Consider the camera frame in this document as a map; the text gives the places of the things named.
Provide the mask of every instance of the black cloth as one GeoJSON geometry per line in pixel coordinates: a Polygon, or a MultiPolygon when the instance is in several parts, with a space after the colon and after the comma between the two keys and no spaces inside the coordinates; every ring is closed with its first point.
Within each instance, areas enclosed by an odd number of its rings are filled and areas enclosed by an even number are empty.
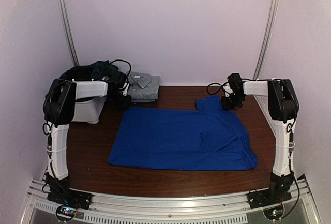
{"type": "Polygon", "coordinates": [[[109,63],[109,61],[96,61],[90,65],[78,65],[63,73],[60,78],[64,80],[75,79],[76,81],[101,80],[107,77],[107,81],[118,82],[123,73],[118,71],[118,67],[109,63]]]}

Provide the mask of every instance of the metal frame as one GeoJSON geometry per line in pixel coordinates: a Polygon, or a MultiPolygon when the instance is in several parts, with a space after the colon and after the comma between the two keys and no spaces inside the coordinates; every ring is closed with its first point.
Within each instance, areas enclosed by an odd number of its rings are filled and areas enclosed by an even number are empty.
{"type": "Polygon", "coordinates": [[[72,59],[73,65],[77,66],[77,65],[79,65],[79,62],[78,62],[76,50],[75,50],[73,39],[72,39],[72,33],[71,33],[71,29],[70,29],[70,24],[69,24],[66,1],[65,0],[58,0],[58,3],[59,3],[59,7],[60,7],[60,12],[61,12],[61,16],[62,16],[62,23],[63,23],[64,32],[65,32],[65,35],[66,35],[66,39],[67,39],[71,59],[72,59]]]}
{"type": "Polygon", "coordinates": [[[259,55],[259,60],[257,63],[257,66],[255,68],[254,76],[253,79],[257,79],[260,75],[262,65],[265,59],[265,55],[268,49],[268,45],[270,42],[271,38],[271,33],[272,33],[272,28],[274,25],[277,9],[278,9],[278,3],[279,0],[271,0],[270,2],[270,9],[269,9],[269,15],[268,15],[268,20],[267,20],[267,26],[265,28],[265,33],[264,33],[264,38],[260,50],[260,55],[259,55]]]}
{"type": "MultiPolygon", "coordinates": [[[[319,224],[320,220],[312,198],[309,185],[305,179],[298,181],[300,198],[311,224],[319,224]]],[[[47,200],[42,192],[44,182],[33,180],[27,197],[25,208],[21,213],[20,224],[28,224],[34,209],[54,213],[58,204],[47,200]]],[[[295,184],[291,186],[292,199],[297,198],[295,184]]],[[[86,223],[247,223],[247,214],[262,211],[262,208],[251,210],[247,200],[248,192],[239,192],[219,196],[152,198],[125,197],[93,193],[89,210],[79,209],[75,219],[86,223]]]]}

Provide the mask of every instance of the blue shirt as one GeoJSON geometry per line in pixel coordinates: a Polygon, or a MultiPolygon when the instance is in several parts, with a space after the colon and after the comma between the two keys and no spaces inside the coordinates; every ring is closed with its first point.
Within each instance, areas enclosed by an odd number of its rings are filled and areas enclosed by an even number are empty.
{"type": "Polygon", "coordinates": [[[238,117],[222,109],[217,95],[196,104],[197,111],[130,107],[108,163],[187,171],[255,168],[257,157],[238,117]]]}

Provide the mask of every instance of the gray shirt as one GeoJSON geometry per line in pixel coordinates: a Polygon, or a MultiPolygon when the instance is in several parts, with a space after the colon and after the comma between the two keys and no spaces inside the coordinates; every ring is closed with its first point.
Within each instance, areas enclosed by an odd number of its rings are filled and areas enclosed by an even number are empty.
{"type": "Polygon", "coordinates": [[[128,95],[135,99],[157,100],[160,87],[160,77],[146,73],[131,72],[129,77],[131,87],[128,95]]]}

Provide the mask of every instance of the brown wooden surface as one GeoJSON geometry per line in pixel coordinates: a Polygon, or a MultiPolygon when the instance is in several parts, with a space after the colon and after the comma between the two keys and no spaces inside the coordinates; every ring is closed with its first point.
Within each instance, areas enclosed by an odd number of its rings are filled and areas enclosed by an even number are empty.
{"type": "MultiPolygon", "coordinates": [[[[161,87],[159,100],[139,107],[195,110],[205,87],[161,87]]],[[[275,159],[275,138],[253,97],[235,111],[250,134],[258,167],[249,171],[165,171],[113,166],[107,158],[123,111],[105,106],[98,124],[71,123],[67,161],[71,187],[100,193],[140,197],[218,195],[268,187],[275,159]]]]}

